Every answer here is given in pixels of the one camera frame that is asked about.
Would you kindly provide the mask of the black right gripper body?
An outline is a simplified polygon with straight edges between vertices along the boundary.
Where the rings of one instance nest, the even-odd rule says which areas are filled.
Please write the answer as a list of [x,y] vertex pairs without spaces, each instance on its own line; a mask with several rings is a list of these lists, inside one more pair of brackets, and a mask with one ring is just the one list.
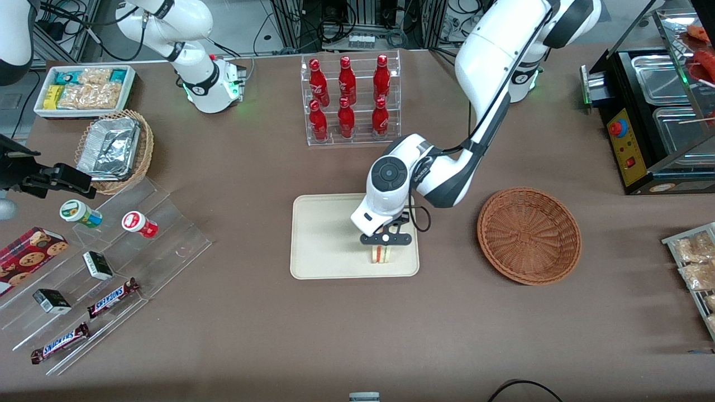
[[13,190],[44,199],[49,190],[61,190],[53,181],[46,167],[36,162],[40,152],[1,135],[1,186],[2,190]]

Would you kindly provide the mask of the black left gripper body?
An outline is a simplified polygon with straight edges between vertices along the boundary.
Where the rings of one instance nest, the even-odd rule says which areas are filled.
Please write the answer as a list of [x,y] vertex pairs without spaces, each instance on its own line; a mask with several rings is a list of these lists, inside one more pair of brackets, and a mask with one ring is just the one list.
[[413,236],[408,232],[402,232],[404,224],[411,221],[408,213],[402,213],[386,226],[382,226],[371,235],[360,235],[360,242],[363,245],[409,245],[413,242]]

